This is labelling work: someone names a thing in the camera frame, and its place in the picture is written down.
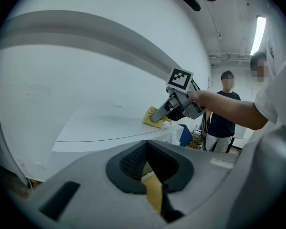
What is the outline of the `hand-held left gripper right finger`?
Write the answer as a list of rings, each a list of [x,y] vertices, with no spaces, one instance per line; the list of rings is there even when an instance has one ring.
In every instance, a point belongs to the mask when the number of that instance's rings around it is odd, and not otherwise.
[[[145,229],[228,229],[232,202],[224,198],[226,181],[237,158],[146,142],[147,161],[161,184],[160,223]]]

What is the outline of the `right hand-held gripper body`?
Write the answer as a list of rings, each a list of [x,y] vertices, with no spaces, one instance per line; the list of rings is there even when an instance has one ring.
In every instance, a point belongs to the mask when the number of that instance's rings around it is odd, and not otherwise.
[[[207,109],[202,108],[197,102],[191,101],[189,91],[199,91],[200,88],[193,80],[193,73],[173,68],[166,82],[166,91],[169,99],[166,103],[167,117],[171,120],[180,120],[184,117],[197,119]]]

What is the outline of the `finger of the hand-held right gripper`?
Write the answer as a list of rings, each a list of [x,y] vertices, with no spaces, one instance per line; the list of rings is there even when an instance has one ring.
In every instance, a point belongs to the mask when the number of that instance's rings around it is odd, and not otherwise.
[[[172,110],[180,105],[176,97],[169,97],[164,104],[151,116],[150,120],[155,123],[167,116]]]

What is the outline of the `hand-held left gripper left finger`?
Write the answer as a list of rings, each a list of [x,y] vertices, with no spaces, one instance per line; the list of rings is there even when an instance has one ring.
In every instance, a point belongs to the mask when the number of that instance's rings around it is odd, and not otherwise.
[[[136,141],[77,159],[37,188],[30,212],[51,229],[163,229],[167,222],[134,174],[145,145]]]

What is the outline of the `yellow cloth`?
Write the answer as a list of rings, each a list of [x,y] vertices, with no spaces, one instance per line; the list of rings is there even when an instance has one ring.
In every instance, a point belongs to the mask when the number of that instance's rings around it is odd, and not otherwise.
[[[157,121],[157,122],[152,122],[151,121],[151,117],[153,114],[156,113],[158,109],[151,106],[149,107],[149,109],[147,110],[147,112],[145,113],[143,119],[142,119],[142,123],[143,124],[147,124],[156,128],[162,128],[165,122],[168,122],[170,125],[172,125],[172,121],[171,119],[169,119],[167,116],[164,116],[161,120]]]

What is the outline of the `person's right forearm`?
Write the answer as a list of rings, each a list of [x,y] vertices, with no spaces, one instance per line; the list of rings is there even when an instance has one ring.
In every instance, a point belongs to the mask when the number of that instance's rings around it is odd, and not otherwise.
[[[253,102],[228,98],[210,91],[190,91],[188,96],[200,107],[252,130],[261,129],[268,122]]]

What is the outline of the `brown cardboard box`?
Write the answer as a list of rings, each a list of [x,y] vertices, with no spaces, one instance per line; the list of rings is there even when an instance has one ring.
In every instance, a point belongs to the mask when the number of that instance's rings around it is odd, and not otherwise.
[[[192,133],[192,141],[187,145],[189,148],[201,150],[203,147],[203,138],[200,133]]]

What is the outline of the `blue chair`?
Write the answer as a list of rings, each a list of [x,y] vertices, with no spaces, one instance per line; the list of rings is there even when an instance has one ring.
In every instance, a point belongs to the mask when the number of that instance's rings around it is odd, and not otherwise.
[[[192,142],[193,136],[186,125],[180,124],[180,126],[183,127],[183,132],[179,140],[180,146],[186,147],[190,142]]]

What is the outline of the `white ceiling pipes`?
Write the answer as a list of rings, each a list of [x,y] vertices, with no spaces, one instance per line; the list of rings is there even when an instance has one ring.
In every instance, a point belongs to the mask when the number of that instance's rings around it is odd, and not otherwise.
[[[219,66],[238,66],[241,64],[249,64],[251,60],[250,54],[241,54],[241,53],[210,53],[208,55],[209,61],[212,67]]]

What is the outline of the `ceiling tube light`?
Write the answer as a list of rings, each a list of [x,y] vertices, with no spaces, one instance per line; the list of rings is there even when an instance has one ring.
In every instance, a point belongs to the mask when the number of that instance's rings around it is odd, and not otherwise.
[[[266,18],[258,16],[257,21],[256,21],[254,42],[252,45],[250,55],[254,55],[259,50],[263,36],[264,36],[265,27],[266,27]]]

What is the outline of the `person's white shirt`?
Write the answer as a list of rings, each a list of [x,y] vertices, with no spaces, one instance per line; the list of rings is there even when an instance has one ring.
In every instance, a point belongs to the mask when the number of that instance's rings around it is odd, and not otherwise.
[[[253,132],[251,142],[264,134],[286,126],[286,18],[272,2],[268,2],[270,33],[266,44],[269,76],[257,92],[254,104],[268,120],[260,130]]]

